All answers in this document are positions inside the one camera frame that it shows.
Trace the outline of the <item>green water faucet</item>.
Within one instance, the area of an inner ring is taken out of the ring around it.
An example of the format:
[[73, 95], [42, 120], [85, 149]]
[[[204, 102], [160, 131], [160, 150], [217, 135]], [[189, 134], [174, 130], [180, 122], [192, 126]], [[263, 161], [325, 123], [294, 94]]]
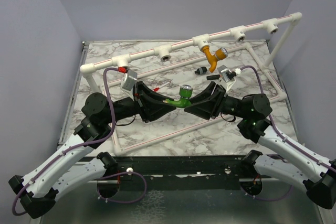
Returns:
[[180, 90], [179, 90], [180, 99], [179, 100], [173, 101], [173, 100], [166, 99], [164, 100], [164, 102], [167, 104], [173, 105], [177, 108], [185, 108], [192, 104], [190, 101], [192, 93], [193, 93], [193, 88], [190, 85], [183, 84], [180, 86]]

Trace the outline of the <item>white PVC pipe frame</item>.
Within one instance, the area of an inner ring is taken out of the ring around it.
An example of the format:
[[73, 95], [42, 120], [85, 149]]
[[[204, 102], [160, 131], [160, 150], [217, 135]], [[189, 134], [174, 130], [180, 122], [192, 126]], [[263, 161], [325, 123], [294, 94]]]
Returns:
[[[211, 51], [224, 47], [228, 57], [219, 62], [230, 69], [243, 67], [229, 95], [242, 98], [248, 94], [264, 92], [272, 107], [272, 118], [276, 127], [297, 139], [295, 126], [288, 109], [287, 96], [276, 76], [275, 68], [263, 67], [269, 58], [264, 40], [234, 42], [224, 39], [209, 42]], [[89, 44], [83, 66], [83, 77], [77, 93], [74, 124], [82, 116], [85, 99], [94, 90], [103, 90], [108, 81], [112, 100], [125, 98], [120, 90], [122, 75], [115, 71], [103, 74], [105, 68], [126, 55], [126, 65], [138, 74], [149, 88], [156, 88], [169, 82], [158, 92], [170, 98], [179, 98], [183, 84], [199, 94], [209, 84], [205, 76], [194, 73], [196, 68], [208, 66], [206, 56], [192, 40], [182, 41], [107, 41]], [[144, 123], [139, 116], [132, 116], [119, 122], [111, 138], [101, 144], [97, 152], [130, 156], [199, 156], [199, 155], [241, 155], [251, 150], [270, 153], [270, 150], [245, 139], [237, 127], [239, 118], [218, 116], [204, 120], [182, 109], [176, 109], [160, 119]]]

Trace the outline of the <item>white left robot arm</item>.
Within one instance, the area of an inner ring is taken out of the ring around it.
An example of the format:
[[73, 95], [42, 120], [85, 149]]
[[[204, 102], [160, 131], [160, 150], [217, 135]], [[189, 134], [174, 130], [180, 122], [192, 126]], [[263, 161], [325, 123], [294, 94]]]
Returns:
[[172, 98], [149, 89], [142, 81], [135, 84], [131, 93], [131, 97], [117, 101], [112, 101], [108, 93], [96, 92], [87, 97], [82, 108], [85, 117], [69, 139], [33, 171], [9, 180], [16, 194], [13, 215], [20, 215], [16, 211], [19, 202], [24, 214], [39, 218], [78, 185], [100, 177], [112, 178], [117, 165], [107, 152], [98, 154], [85, 166], [74, 165], [110, 138], [119, 120], [138, 114], [144, 122], [151, 122], [176, 109]]

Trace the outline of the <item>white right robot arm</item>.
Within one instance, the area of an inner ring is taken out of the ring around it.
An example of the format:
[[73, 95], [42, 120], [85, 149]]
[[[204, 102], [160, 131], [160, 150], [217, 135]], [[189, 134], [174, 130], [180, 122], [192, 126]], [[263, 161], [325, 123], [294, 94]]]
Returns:
[[214, 91], [205, 90], [192, 99], [184, 111], [200, 118], [214, 119], [220, 114], [241, 118], [237, 127], [241, 135], [262, 145], [284, 159], [275, 161], [264, 154], [250, 152], [241, 171], [246, 177], [256, 174], [270, 176], [306, 192], [308, 198], [324, 209], [335, 205], [335, 161], [321, 156], [280, 131], [271, 119], [272, 108], [263, 93], [242, 99], [226, 94], [226, 90], [211, 83]]

